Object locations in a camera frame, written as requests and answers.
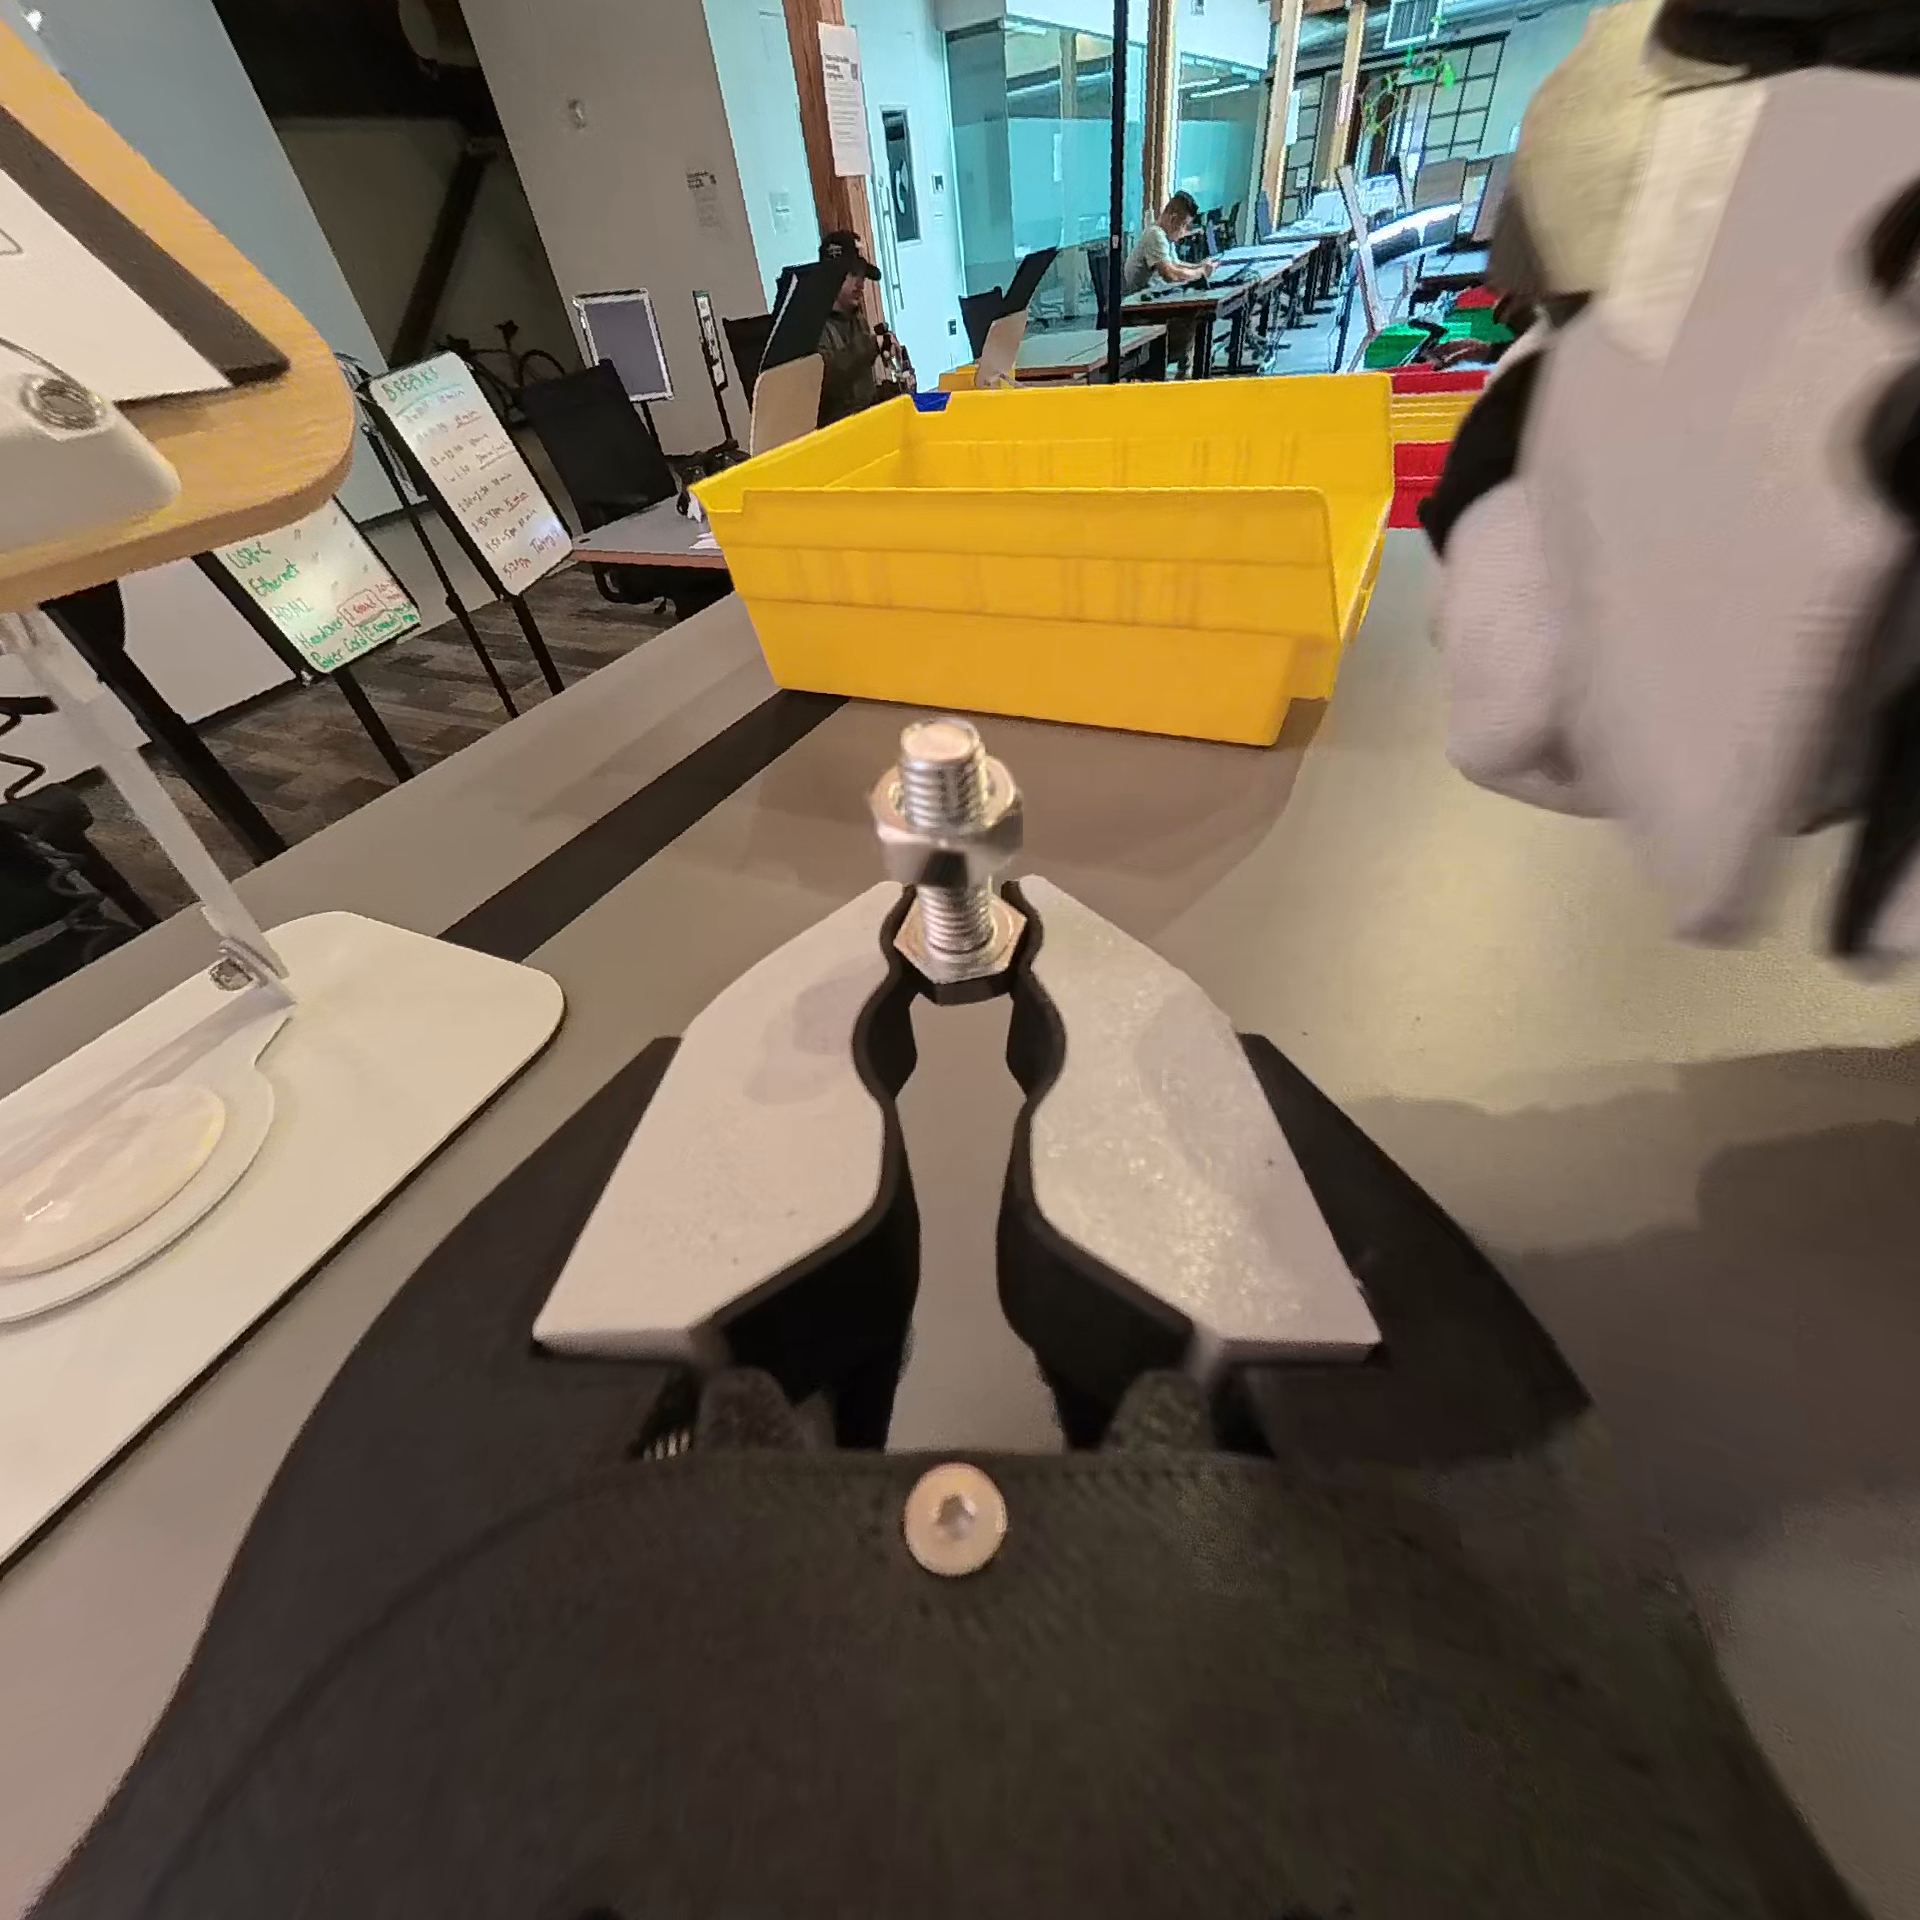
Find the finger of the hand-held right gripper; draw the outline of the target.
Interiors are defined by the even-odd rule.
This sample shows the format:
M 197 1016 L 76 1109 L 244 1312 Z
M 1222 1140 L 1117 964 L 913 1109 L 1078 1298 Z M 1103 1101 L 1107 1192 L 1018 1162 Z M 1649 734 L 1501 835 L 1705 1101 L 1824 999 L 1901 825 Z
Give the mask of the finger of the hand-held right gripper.
M 1915 359 L 1870 231 L 1915 185 L 1913 76 L 1807 66 L 1647 117 L 1605 278 L 1548 353 L 1549 752 L 1686 941 L 1764 914 L 1834 799 L 1906 544 L 1860 438 Z

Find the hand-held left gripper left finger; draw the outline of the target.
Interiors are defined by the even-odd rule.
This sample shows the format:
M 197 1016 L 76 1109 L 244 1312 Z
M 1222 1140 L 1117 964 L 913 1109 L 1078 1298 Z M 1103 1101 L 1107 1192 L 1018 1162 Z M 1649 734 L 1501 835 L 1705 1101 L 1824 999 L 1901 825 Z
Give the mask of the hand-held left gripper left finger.
M 536 1314 L 536 1347 L 743 1368 L 882 1448 L 920 1290 L 900 1122 L 918 996 L 878 882 L 685 1027 Z

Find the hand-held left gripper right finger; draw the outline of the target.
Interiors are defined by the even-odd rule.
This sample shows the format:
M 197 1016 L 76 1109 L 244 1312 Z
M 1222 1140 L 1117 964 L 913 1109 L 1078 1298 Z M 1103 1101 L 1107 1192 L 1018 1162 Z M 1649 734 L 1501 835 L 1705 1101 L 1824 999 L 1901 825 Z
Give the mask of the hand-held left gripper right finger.
M 1246 1370 L 1376 1356 L 1377 1317 L 1230 1016 L 1053 881 L 1016 894 L 997 1298 L 1065 1441 L 1100 1441 L 1148 1377 L 1211 1404 Z

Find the silver hex nut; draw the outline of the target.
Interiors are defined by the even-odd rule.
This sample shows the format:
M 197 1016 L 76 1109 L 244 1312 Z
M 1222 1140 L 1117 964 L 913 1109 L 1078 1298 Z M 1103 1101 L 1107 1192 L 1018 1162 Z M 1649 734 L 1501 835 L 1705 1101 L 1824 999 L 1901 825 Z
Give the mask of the silver hex nut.
M 1028 917 L 997 894 L 985 897 L 982 919 L 935 914 L 930 921 L 930 904 L 930 897 L 918 897 L 891 936 L 921 992 L 940 1005 L 1007 994 L 1028 938 Z

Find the silver hex bolt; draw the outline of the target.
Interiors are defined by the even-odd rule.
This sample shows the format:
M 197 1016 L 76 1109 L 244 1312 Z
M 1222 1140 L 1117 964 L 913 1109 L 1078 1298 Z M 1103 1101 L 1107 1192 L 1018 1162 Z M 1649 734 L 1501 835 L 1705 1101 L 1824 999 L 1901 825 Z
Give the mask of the silver hex bolt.
M 923 716 L 898 741 L 870 794 L 880 863 L 926 919 L 985 917 L 1023 845 L 1023 803 L 1007 769 L 959 716 Z

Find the yellow plastic bin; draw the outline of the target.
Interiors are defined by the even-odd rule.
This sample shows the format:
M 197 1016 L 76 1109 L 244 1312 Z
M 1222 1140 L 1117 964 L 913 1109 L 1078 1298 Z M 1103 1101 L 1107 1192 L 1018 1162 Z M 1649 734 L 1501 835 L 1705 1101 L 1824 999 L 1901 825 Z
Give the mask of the yellow plastic bin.
M 1263 751 L 1363 625 L 1389 411 L 1383 372 L 895 399 L 694 496 L 785 692 Z

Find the person's right hand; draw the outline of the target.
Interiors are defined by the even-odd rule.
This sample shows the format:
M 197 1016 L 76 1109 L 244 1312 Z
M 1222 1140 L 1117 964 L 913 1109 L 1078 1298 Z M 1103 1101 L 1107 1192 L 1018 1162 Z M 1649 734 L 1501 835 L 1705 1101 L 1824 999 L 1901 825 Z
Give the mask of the person's right hand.
M 1667 94 L 1737 80 L 1739 64 L 1674 54 L 1657 3 L 1588 15 L 1519 123 L 1491 245 L 1497 315 L 1516 341 L 1454 432 L 1419 526 L 1437 565 L 1432 638 L 1447 756 L 1475 786 L 1591 815 L 1561 742 L 1561 620 L 1522 476 L 1523 435 L 1557 335 L 1613 275 L 1626 216 Z

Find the stacked coloured plastic trays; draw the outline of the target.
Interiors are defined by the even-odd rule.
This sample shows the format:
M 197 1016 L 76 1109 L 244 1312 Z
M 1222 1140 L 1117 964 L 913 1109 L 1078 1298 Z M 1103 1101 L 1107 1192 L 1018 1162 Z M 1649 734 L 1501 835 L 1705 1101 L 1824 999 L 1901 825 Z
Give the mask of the stacked coloured plastic trays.
M 1385 526 L 1417 531 L 1451 444 L 1513 335 L 1491 306 L 1377 328 L 1358 355 L 1362 430 L 1385 449 L 1393 484 Z

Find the wooden document stand white base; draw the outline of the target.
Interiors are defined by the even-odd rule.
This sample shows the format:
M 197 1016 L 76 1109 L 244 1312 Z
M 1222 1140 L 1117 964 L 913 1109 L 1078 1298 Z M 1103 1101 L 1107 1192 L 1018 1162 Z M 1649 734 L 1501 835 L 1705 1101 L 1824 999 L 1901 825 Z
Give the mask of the wooden document stand white base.
M 274 532 L 346 476 L 322 335 L 4 24 L 4 113 L 288 361 L 114 404 L 4 341 L 4 658 L 197 900 L 213 959 L 4 1095 L 4 1565 L 556 1036 L 544 972 L 347 912 L 262 929 L 55 601 Z

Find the background office desk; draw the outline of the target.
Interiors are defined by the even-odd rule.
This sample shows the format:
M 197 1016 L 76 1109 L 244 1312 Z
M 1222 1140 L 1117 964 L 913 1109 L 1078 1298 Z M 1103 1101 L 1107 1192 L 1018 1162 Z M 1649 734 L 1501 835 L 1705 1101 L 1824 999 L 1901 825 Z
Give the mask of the background office desk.
M 734 591 L 716 534 L 701 517 L 683 514 L 675 495 L 584 531 L 572 558 L 598 569 L 697 572 L 716 580 L 718 597 Z

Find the white paper floor sign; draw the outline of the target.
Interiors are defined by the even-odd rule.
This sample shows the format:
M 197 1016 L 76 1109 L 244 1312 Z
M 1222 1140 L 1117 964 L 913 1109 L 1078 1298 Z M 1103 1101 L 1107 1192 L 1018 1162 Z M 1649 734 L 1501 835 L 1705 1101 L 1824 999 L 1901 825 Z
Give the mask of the white paper floor sign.
M 459 355 L 372 374 L 366 394 L 498 597 L 521 598 L 572 561 L 563 517 Z

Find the black backing board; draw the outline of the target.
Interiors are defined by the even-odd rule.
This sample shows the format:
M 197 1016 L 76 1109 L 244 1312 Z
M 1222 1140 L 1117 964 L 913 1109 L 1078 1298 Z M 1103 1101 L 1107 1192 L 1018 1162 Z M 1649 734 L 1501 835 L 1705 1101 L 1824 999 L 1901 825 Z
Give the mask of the black backing board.
M 288 359 L 211 287 L 157 247 L 12 110 L 1 113 L 1 168 L 42 208 L 202 353 L 227 387 L 286 372 Z

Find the printed instruction sheet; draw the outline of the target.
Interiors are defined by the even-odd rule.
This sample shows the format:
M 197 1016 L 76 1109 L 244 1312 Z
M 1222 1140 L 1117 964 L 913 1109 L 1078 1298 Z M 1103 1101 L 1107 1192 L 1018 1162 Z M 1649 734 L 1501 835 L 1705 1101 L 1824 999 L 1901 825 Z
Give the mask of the printed instruction sheet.
M 1 173 L 1 338 L 115 407 L 230 384 L 10 173 Z

